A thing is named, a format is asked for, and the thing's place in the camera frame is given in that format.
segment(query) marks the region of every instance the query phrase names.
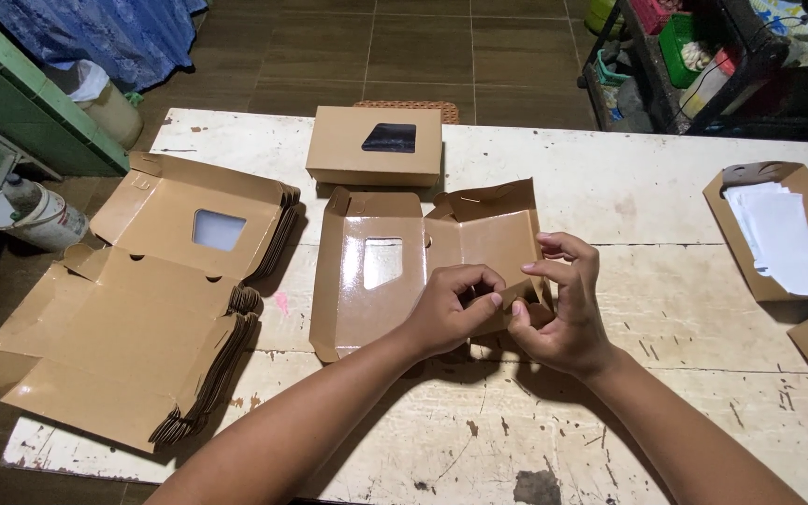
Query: white plastic bag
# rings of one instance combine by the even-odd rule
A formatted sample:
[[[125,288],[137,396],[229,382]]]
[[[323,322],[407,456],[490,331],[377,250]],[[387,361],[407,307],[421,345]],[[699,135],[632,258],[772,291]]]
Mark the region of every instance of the white plastic bag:
[[[95,100],[101,94],[101,90],[108,85],[108,74],[105,74],[103,68],[86,59],[81,59],[74,64],[77,65],[80,87],[69,95],[70,99],[73,101]]]

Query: white bucket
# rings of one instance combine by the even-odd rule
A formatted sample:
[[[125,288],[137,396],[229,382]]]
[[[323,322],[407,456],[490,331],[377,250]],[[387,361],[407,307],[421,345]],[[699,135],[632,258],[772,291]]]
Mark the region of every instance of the white bucket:
[[[14,221],[14,208],[0,191],[0,230],[51,253],[80,242],[89,229],[89,219],[67,205],[61,195],[33,182],[42,191],[39,205],[27,217]]]

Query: wicker stool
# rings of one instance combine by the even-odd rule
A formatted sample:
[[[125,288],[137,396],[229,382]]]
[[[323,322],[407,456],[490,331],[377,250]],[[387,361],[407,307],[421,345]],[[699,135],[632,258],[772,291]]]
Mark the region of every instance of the wicker stool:
[[[373,107],[375,109],[440,109],[442,111],[442,124],[460,124],[460,112],[457,110],[457,106],[449,101],[364,100],[355,103],[353,106]]]

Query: red basket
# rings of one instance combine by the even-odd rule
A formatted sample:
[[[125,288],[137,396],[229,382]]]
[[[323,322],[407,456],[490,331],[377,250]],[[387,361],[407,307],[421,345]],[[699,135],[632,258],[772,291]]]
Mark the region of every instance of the red basket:
[[[669,21],[668,13],[657,0],[628,0],[648,35],[657,35]]]

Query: white table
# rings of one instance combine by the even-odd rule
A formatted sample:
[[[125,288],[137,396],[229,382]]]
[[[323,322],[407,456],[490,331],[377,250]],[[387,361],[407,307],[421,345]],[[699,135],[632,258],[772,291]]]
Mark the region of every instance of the white table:
[[[280,261],[285,273],[258,284],[262,328],[215,416],[220,430],[320,368],[307,337],[329,191],[303,168],[311,118],[191,109],[167,117],[152,152],[282,180],[301,188],[307,206]],[[470,126],[445,126],[443,138],[444,190],[534,177],[541,229],[600,248],[611,339],[808,500],[808,367],[785,335],[808,307],[772,306],[778,322],[753,301],[701,194],[726,166],[808,165],[808,144]],[[549,470],[555,479],[534,477],[564,503],[667,503],[625,431],[580,384],[529,363],[505,336],[481,339],[471,354],[477,360],[430,360],[398,381],[302,496],[507,503],[518,472]],[[203,442],[130,453],[22,417],[3,459],[161,483]]]

